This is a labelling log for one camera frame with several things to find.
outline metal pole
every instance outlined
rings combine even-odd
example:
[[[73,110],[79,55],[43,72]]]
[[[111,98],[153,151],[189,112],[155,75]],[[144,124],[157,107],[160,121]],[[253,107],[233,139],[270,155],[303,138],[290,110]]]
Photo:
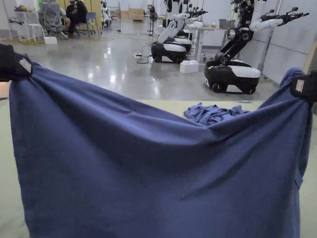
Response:
[[[279,0],[276,3],[276,8],[275,8],[276,15],[278,15],[278,13],[280,12],[282,1],[283,0]],[[265,62],[265,59],[266,59],[266,55],[268,54],[268,48],[270,46],[270,42],[271,42],[271,39],[272,39],[273,32],[274,32],[274,28],[272,28],[269,31],[269,33],[268,33],[268,37],[267,37],[266,42],[265,42],[265,47],[264,47],[264,51],[263,51],[263,54],[262,54],[262,58],[261,58],[261,61],[259,63],[259,66],[258,66],[258,70],[260,70],[261,74],[263,73],[264,62]]]

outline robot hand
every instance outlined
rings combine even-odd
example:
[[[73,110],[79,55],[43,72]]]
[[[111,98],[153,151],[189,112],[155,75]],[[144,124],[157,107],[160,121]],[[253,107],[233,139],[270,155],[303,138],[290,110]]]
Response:
[[[291,22],[292,20],[307,16],[307,15],[309,15],[309,13],[305,13],[305,14],[304,13],[293,13],[291,15],[288,15],[288,13],[286,13],[286,15],[278,16],[277,19],[283,20],[283,23],[279,24],[278,26],[283,26],[283,25]]]
[[[187,13],[190,14],[189,18],[194,18],[194,17],[199,17],[199,16],[206,14],[208,12],[201,9],[200,11],[191,11],[191,12],[187,12]]]

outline white box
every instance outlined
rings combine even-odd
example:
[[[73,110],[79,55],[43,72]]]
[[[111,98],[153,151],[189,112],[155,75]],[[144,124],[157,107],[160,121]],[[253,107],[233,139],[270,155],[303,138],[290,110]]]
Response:
[[[56,37],[44,37],[44,41],[45,41],[45,44],[54,44],[54,45],[57,45],[57,39]]]
[[[180,63],[179,71],[188,74],[188,73],[197,73],[199,69],[199,63],[196,60],[183,61]]]

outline crumpled blue cloth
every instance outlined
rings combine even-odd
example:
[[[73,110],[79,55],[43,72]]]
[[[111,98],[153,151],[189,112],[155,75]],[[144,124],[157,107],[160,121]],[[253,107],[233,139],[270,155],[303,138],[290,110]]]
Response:
[[[217,105],[203,107],[200,102],[196,106],[189,107],[184,112],[184,115],[192,122],[197,122],[203,126],[210,126],[248,112],[242,110],[241,106],[236,106],[232,109],[219,108]]]
[[[34,63],[10,86],[30,237],[299,238],[312,112],[289,86],[302,74],[203,126]]]

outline desk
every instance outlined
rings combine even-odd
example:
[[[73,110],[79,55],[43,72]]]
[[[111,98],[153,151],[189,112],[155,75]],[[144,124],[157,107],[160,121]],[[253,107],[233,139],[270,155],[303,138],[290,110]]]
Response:
[[[215,28],[215,27],[191,27],[188,26],[189,31],[193,32],[193,31],[198,31],[197,33],[197,40],[196,42],[198,43],[198,47],[195,47],[195,51],[194,51],[194,55],[197,56],[197,62],[200,63],[200,56],[201,56],[201,51],[203,48],[203,40],[204,40],[204,34],[205,31],[215,31],[215,30],[222,30],[220,28]]]

